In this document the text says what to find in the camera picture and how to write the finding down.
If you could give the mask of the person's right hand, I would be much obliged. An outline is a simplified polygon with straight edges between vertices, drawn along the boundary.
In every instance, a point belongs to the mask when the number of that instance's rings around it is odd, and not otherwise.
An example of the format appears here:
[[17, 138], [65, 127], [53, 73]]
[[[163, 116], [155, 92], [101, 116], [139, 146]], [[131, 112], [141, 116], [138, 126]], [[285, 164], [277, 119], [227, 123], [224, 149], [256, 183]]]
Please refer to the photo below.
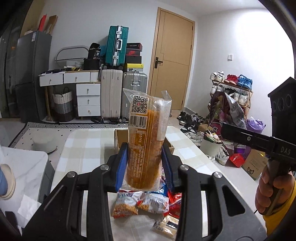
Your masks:
[[271, 196], [275, 189], [282, 190], [282, 193], [274, 206], [274, 208], [278, 208], [290, 198], [295, 185], [295, 178], [292, 175], [292, 172], [276, 177], [273, 184], [270, 184], [269, 180], [269, 171], [265, 167], [262, 171], [255, 196], [255, 207], [260, 214], [263, 214], [265, 209], [271, 206]]

